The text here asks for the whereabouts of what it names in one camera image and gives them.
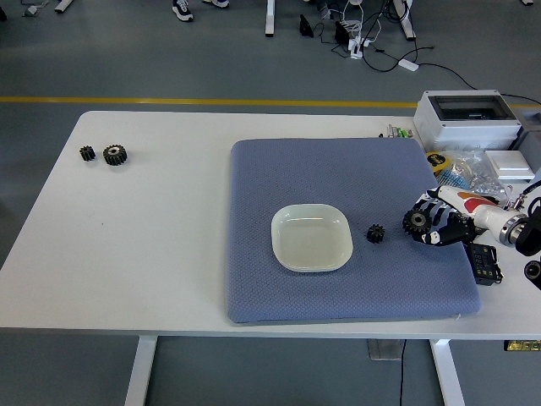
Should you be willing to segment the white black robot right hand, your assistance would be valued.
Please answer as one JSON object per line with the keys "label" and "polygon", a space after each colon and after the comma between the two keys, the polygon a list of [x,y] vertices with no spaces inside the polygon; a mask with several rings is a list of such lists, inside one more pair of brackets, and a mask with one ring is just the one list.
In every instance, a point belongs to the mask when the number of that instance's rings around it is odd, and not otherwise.
{"label": "white black robot right hand", "polygon": [[496,241],[512,246],[526,218],[506,211],[493,201],[451,186],[439,186],[421,195],[402,219],[402,228],[423,244],[444,246],[475,238],[488,230]]}

